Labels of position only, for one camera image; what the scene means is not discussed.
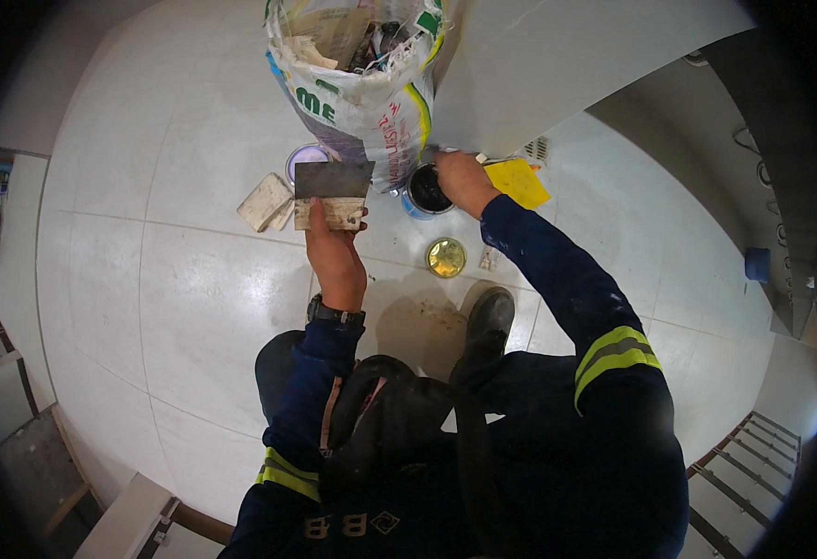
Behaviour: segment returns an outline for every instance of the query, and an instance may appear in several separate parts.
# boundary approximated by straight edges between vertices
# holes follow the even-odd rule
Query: hand
[[[486,205],[502,194],[492,186],[483,166],[470,154],[441,151],[434,154],[434,162],[443,194],[472,218],[480,219]]]
[[[368,208],[362,215],[368,215]],[[361,311],[368,275],[353,246],[356,233],[329,230],[325,206],[318,198],[309,200],[309,227],[306,255],[322,287],[322,304],[334,310]],[[367,228],[368,224],[359,226],[360,231]]]

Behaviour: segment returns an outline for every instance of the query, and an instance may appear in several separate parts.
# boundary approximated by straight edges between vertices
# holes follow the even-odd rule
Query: gold can lid
[[[468,262],[468,255],[461,243],[455,239],[443,237],[437,239],[427,249],[427,267],[440,277],[455,277],[461,273]]]

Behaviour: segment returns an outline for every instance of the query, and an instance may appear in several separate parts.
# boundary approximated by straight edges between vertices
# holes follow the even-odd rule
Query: black paint
[[[429,212],[442,212],[452,205],[440,189],[439,177],[433,165],[418,167],[408,185],[411,199],[417,207]]]

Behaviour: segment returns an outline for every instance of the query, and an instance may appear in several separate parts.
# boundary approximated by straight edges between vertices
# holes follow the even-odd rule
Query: black watch strap
[[[333,320],[340,323],[341,329],[360,328],[365,324],[365,311],[361,312],[347,312],[346,310],[335,310],[334,308],[325,307],[322,303],[322,294],[317,293],[312,301],[309,302],[309,307],[306,309],[306,320],[312,322],[314,319],[319,320]]]

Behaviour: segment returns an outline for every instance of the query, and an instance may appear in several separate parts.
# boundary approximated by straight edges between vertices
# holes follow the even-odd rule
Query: drain grate
[[[539,136],[526,144],[523,149],[528,156],[543,164],[548,160],[548,139],[545,136]]]

